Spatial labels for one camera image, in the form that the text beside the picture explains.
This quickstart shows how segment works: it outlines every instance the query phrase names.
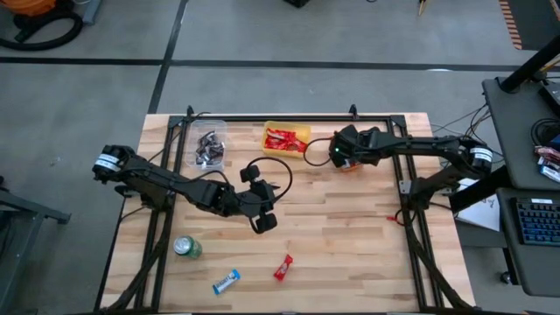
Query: yellow tray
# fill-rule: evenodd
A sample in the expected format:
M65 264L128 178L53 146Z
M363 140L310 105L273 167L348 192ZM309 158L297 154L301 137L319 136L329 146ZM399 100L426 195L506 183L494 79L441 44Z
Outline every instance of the yellow tray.
M262 131L261 146L264 154L277 157L304 158L304 153L302 152L265 148L264 142L268 136L266 133L268 128L272 130L296 131L297 140L303 142L304 144L308 144L312 139L312 128L310 126L291 122L267 121L264 123L264 130Z

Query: keyboard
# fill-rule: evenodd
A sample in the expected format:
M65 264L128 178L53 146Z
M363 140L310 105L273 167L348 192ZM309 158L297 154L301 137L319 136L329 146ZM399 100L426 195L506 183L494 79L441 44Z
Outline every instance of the keyboard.
M560 247L560 200L513 198L520 241Z

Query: gray concrete floor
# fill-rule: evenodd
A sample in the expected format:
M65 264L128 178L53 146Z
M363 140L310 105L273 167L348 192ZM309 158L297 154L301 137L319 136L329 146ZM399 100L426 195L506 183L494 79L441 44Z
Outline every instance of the gray concrete floor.
M162 59L180 0L106 0L98 24L49 52L0 57ZM511 45L497 0L191 0L176 60L289 60L405 64L520 65L532 52ZM13 35L0 10L0 35ZM67 27L43 30L47 39ZM47 222L33 250L17 307L41 314L93 309L122 200L92 180L104 144L137 146L158 66L0 63L0 174L30 200L73 214ZM215 113L428 112L447 123L484 103L480 83L506 73L172 66L158 113L188 105ZM450 126L464 132L468 121ZM479 128L496 150L491 122ZM557 312L560 299L528 297L497 282L499 249L465 248L477 304L484 309Z

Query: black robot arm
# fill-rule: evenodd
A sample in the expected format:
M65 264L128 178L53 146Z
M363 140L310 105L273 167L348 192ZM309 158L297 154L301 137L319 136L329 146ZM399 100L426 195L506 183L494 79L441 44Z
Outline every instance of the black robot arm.
M456 189L461 179L482 179L492 170L492 151L466 136L399 137L376 127L359 132L349 125L334 133L329 146L329 156L336 167L377 165L381 159L396 155L435 156L450 162L428 178L400 183L399 189L409 195L412 208L427 209L435 192Z
M250 183L245 192L235 192L225 177L224 182L203 179L207 174L192 179L183 177L150 163L132 148L120 145L106 145L95 162L93 172L94 179L103 184L108 181L124 183L139 192L143 204L152 209L165 211L171 206L172 195L178 193L200 210L223 217L247 216L258 234L277 225L276 216L268 212L277 201L274 189L278 187L263 179L257 180L259 170L256 165L241 170L242 182Z

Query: wooden table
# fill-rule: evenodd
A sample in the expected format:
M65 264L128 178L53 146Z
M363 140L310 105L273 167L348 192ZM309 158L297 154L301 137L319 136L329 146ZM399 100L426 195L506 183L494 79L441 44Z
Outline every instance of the wooden table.
M431 135L425 113L405 115L410 134ZM146 117L139 155L149 158L162 149L168 118L168 115ZM348 122L310 124L312 138L316 138L330 136ZM356 122L355 125L358 130L365 130L375 123ZM228 123L225 173L237 191L248 188L241 183L239 170L262 155L262 133L262 122ZM324 161L327 146L328 142L315 143L310 148L309 159ZM331 164L312 167L303 160L286 158L285 161L294 171L293 187L275 204L278 226L265 234L255 234L245 217L221 218L178 198L160 311L417 311L404 230L387 220L400 207L391 160L351 172L338 171ZM430 176L439 169L435 157L415 157L415 162L418 176ZM158 165L159 161L154 160L154 163ZM189 169L184 161L182 163L184 176L200 174ZM288 174L280 164L262 161L259 168L263 179L286 185ZM434 201L446 203L441 197ZM130 199L123 213L139 205L139 199ZM452 213L433 206L426 215L438 267L459 295L473 304ZM137 273L149 218L150 211L146 210L122 222L101 306L116 301ZM191 260L174 253L172 241L181 235L191 235L200 241L204 252L199 259ZM284 281L279 283L272 274L286 254L294 258L294 263ZM239 270L241 280L215 296L212 284L232 268ZM431 301L425 269L423 278ZM151 298L150 280L147 287L146 304Z

